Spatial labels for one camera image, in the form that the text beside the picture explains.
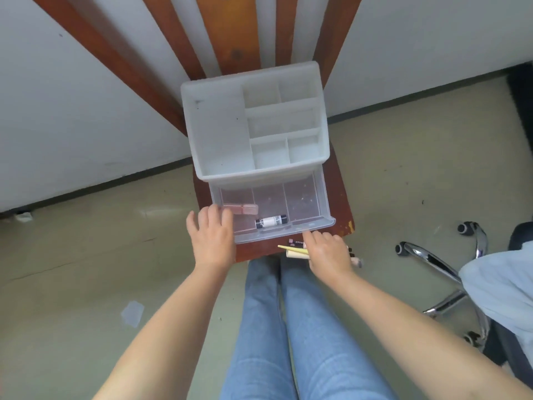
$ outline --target jeans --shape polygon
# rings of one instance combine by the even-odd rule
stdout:
[[[278,285],[286,323],[279,307]],[[284,256],[281,260],[269,256],[250,261],[245,292],[222,400],[396,399],[330,310],[307,261]]]

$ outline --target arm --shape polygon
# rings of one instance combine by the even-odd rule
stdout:
[[[185,399],[213,306],[235,262],[233,214],[203,208],[187,216],[196,265],[118,360],[94,400]]]
[[[431,400],[533,399],[533,392],[479,351],[357,276],[339,236],[304,233],[315,275],[368,324],[404,372]]]

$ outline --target floor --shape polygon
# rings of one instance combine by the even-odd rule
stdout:
[[[423,310],[450,293],[440,275],[399,258],[407,240],[455,267],[474,242],[458,223],[479,222],[490,252],[531,218],[533,159],[503,78],[330,127],[364,258],[360,273]],[[190,166],[0,222],[0,395],[88,399],[139,328],[193,266],[184,219],[197,209]],[[233,267],[213,311],[190,399],[217,398],[239,327],[246,264]],[[364,323],[330,292],[335,311],[401,399],[423,395]],[[141,323],[125,325],[130,301]],[[442,320],[475,328],[469,304]]]

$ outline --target forearm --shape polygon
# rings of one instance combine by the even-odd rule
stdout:
[[[95,399],[185,399],[224,272],[195,270],[124,352]]]
[[[431,400],[530,399],[531,391],[479,351],[355,274],[333,286]]]

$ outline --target hand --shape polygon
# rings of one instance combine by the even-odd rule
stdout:
[[[224,209],[221,216],[218,205],[204,207],[198,213],[198,225],[193,211],[187,216],[186,223],[196,259],[195,269],[227,272],[235,263],[231,210]]]
[[[340,236],[308,230],[303,232],[303,241],[309,251],[311,271],[330,288],[353,273],[348,247]]]

